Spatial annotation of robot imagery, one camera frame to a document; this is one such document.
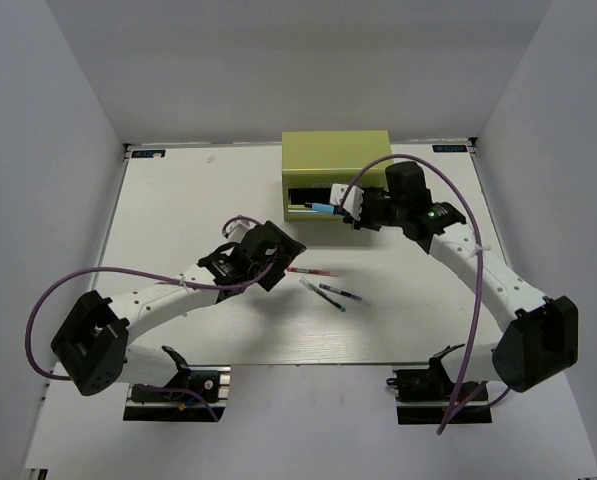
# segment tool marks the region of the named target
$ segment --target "red marker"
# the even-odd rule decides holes
[[[337,277],[338,276],[331,272],[327,272],[326,270],[318,270],[316,268],[289,267],[289,268],[287,268],[287,271],[292,272],[292,273],[308,273],[311,275],[323,275],[325,277]]]

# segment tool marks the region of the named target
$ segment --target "white wall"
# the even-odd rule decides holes
[[[567,376],[597,457],[597,1],[553,3],[479,145],[514,266],[580,309]]]
[[[48,0],[128,143],[478,135],[551,0]]]
[[[0,0],[0,479],[18,478],[43,381],[23,331],[48,284],[96,261],[122,146],[42,0]],[[84,283],[41,315],[36,353]]]

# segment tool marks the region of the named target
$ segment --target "pen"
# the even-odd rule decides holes
[[[305,287],[307,287],[307,289],[311,290],[312,292],[317,293],[319,296],[321,296],[322,298],[324,298],[325,300],[327,300],[329,303],[331,303],[334,307],[336,307],[341,312],[345,311],[345,307],[343,307],[342,305],[340,305],[334,299],[330,298],[329,295],[327,295],[325,292],[323,292],[322,290],[320,290],[317,286],[315,286],[313,283],[311,283],[305,277],[302,277],[300,279],[300,284],[303,285],[303,286],[305,286]]]
[[[328,292],[342,295],[343,297],[351,298],[352,300],[355,300],[357,302],[362,302],[362,298],[360,298],[358,295],[354,295],[353,293],[345,292],[344,290],[340,290],[339,288],[331,287],[329,285],[325,285],[324,283],[321,283],[319,285],[319,287],[322,288],[323,290],[327,290]]]
[[[311,275],[323,275],[325,277],[337,277],[338,275],[335,275],[331,272],[328,272],[326,270],[318,270],[317,268],[297,268],[297,267],[288,267],[287,268],[288,272],[293,272],[293,273],[309,273]]]

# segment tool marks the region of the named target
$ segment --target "black label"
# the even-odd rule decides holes
[[[467,151],[465,145],[432,145],[435,153],[464,153]]]
[[[131,152],[131,158],[162,158],[165,156],[165,150],[134,150]]]

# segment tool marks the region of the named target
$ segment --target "green box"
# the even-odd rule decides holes
[[[329,203],[334,183],[349,183],[360,169],[391,154],[386,130],[350,132],[284,132],[282,192],[285,220],[334,219],[306,209],[305,202]],[[383,162],[366,172],[359,187],[387,186]]]

